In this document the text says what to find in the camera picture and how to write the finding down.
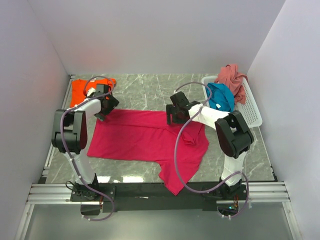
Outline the magenta t shirt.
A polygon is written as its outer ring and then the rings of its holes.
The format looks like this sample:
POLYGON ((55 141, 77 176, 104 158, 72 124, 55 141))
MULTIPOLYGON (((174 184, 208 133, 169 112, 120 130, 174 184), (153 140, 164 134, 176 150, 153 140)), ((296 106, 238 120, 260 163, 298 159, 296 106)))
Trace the magenta t shirt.
MULTIPOLYGON (((159 177, 174 195, 182 189, 174 165, 174 148, 182 125, 167 124, 164 111, 115 109, 97 120, 87 156, 93 158, 156 162, 159 177)), ((205 126, 191 122, 178 141, 179 173, 187 183, 198 171, 209 147, 205 126)))

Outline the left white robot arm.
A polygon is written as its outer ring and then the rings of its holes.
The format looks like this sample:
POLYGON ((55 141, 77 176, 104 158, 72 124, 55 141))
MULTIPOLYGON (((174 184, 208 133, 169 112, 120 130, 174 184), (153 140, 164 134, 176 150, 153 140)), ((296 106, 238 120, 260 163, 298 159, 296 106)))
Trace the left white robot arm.
POLYGON ((100 188, 96 173, 82 153, 88 142, 87 121, 91 117, 103 121, 118 106, 113 88, 113 85, 97 84, 84 91, 81 103, 54 113, 51 143, 68 159, 75 174, 74 191, 82 192, 88 201, 99 197, 100 188))

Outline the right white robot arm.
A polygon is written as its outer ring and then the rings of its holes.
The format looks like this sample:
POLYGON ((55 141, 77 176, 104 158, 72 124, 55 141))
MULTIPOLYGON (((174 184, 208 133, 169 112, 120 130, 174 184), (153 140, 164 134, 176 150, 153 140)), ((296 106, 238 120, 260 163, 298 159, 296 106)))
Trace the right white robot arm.
POLYGON ((181 183, 190 191, 205 194, 219 190, 222 198, 230 200, 242 185, 243 162, 254 142, 253 134, 243 115, 238 110, 220 111, 204 104, 190 102, 181 91, 170 97, 172 104, 166 105, 168 124, 183 124, 174 147, 174 167, 181 183), (220 149, 224 153, 224 166, 219 183, 209 190, 191 189, 182 179, 178 168, 178 144, 184 128, 190 122, 206 125, 216 131, 220 149))

